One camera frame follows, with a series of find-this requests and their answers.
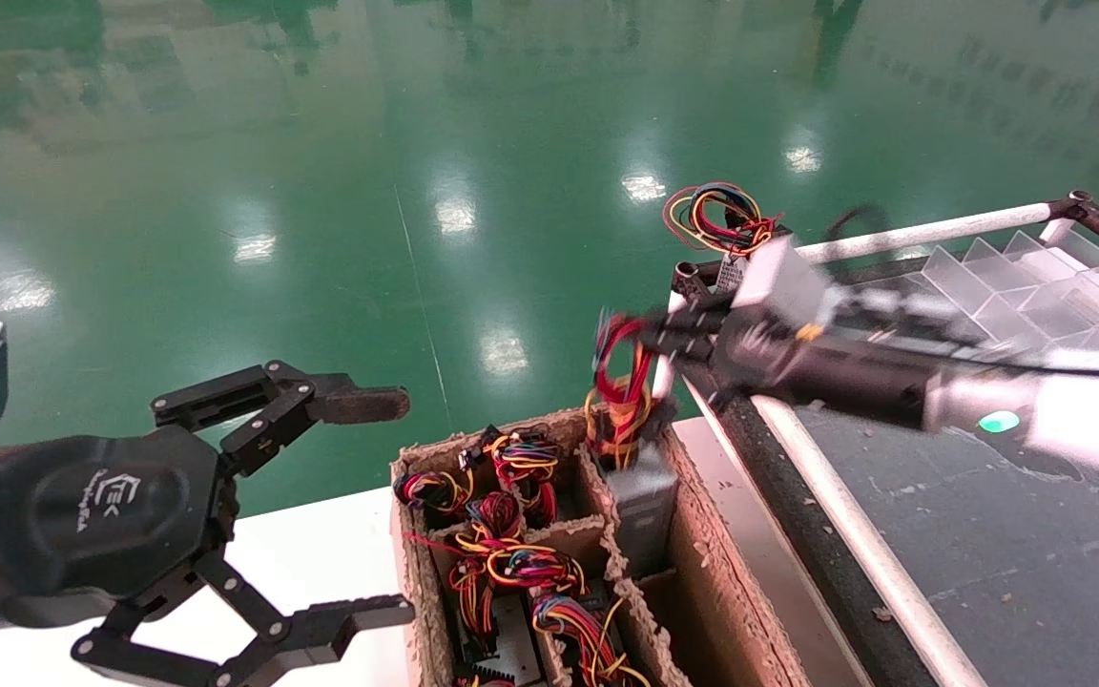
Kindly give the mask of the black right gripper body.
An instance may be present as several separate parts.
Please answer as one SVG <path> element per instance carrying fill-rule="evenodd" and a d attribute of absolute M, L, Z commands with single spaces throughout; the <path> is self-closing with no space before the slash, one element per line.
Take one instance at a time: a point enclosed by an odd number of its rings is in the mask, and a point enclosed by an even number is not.
<path fill-rule="evenodd" d="M 866 341 L 769 334 L 768 326 L 724 326 L 712 372 L 728 396 L 771 397 L 784 405 L 824 405 L 895 426 L 924 426 L 932 362 L 915 352 Z"/>

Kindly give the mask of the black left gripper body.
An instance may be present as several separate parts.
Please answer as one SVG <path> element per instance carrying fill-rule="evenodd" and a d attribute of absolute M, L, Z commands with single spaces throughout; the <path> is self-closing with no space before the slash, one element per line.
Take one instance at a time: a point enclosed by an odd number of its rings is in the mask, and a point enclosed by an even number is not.
<path fill-rule="evenodd" d="M 236 487 L 184 426 L 0 453 L 0 573 L 14 594 L 126 599 L 232 536 Z"/>

